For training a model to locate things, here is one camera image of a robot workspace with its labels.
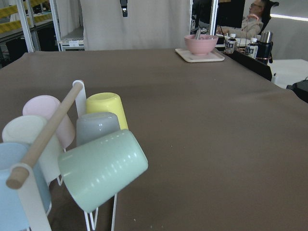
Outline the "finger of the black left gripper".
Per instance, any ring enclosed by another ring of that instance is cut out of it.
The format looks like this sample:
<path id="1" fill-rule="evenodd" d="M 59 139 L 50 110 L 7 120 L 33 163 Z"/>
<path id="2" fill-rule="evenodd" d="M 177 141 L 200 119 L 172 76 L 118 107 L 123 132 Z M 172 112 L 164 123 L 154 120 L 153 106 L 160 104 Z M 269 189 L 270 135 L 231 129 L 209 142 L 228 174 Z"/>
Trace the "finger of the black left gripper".
<path id="1" fill-rule="evenodd" d="M 128 0 L 120 0 L 123 17 L 128 17 Z"/>

